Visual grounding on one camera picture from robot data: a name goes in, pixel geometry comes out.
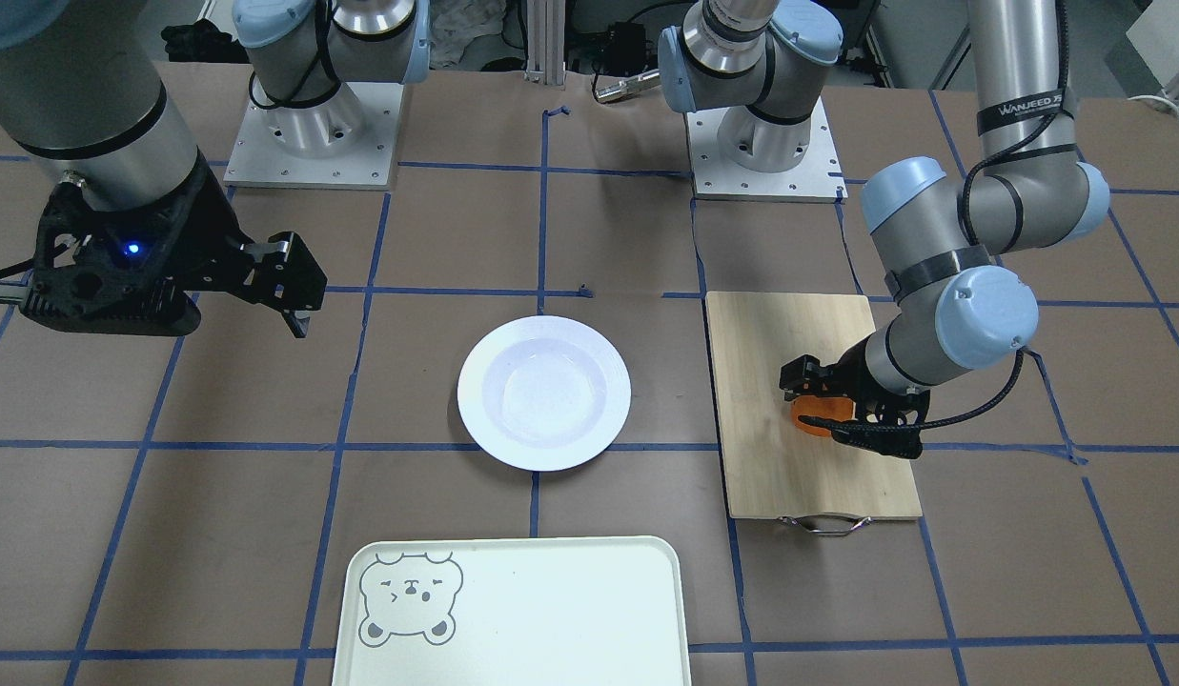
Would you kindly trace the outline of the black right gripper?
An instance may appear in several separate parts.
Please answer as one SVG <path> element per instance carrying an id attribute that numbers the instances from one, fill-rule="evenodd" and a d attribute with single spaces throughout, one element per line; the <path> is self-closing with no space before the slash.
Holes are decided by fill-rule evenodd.
<path id="1" fill-rule="evenodd" d="M 251 242 L 202 153 L 178 187 L 125 212 L 98 212 L 78 184 L 59 182 L 37 226 L 22 314 L 61 332 L 184 337 L 200 324 L 189 290 L 237 290 L 251 271 L 244 298 L 307 338 L 327 273 L 297 232 Z"/>

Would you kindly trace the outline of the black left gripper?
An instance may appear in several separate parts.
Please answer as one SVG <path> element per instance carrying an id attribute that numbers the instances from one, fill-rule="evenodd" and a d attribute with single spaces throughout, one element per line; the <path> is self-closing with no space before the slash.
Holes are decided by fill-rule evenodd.
<path id="1" fill-rule="evenodd" d="M 780 367 L 778 388 L 785 401 L 799 396 L 849 396 L 852 420 L 826 420 L 830 437 L 844 446 L 882 455 L 917 459 L 920 433 L 930 405 L 930 391 L 898 394 L 885 390 L 868 372 L 864 348 L 847 349 L 838 363 L 822 365 L 814 355 L 802 355 Z"/>

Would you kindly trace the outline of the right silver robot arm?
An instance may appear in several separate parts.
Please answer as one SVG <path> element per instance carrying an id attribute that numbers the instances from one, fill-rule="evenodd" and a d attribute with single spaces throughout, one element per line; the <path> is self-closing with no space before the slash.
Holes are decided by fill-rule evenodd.
<path id="1" fill-rule="evenodd" d="M 301 235 L 241 230 L 131 34 L 136 1 L 0 1 L 0 126 L 54 182 L 0 304 L 61 332 L 183 337 L 193 292 L 271 308 L 305 337 L 327 273 Z M 236 1 L 251 105 L 288 169 L 376 139 L 354 83 L 423 81 L 427 1 Z"/>

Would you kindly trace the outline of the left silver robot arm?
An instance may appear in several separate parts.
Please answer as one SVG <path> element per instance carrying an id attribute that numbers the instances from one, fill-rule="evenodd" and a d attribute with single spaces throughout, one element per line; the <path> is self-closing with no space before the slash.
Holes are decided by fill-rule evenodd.
<path id="1" fill-rule="evenodd" d="M 1063 1 L 971 1 L 967 14 L 982 159 L 963 182 L 917 156 L 864 184 L 861 210 L 900 312 L 834 364 L 806 354 L 780 369 L 803 433 L 916 459 L 922 431 L 974 417 L 930 421 L 933 388 L 1012 356 L 1003 400 L 1039 310 L 994 257 L 1086 237 L 1108 211 L 1108 182 L 1074 143 Z M 812 1 L 697 1 L 661 31 L 656 55 L 668 108 L 724 111 L 723 159 L 773 174 L 803 160 L 842 47 L 838 19 Z"/>

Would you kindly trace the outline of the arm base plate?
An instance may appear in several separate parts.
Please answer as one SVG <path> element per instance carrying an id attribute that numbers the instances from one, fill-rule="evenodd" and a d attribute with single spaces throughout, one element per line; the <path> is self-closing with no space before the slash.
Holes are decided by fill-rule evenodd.
<path id="1" fill-rule="evenodd" d="M 845 202 L 847 184 L 822 99 L 790 126 L 744 106 L 684 116 L 694 198 L 727 202 Z"/>
<path id="2" fill-rule="evenodd" d="M 406 87 L 344 83 L 312 108 L 249 104 L 224 182 L 236 187 L 387 191 Z"/>

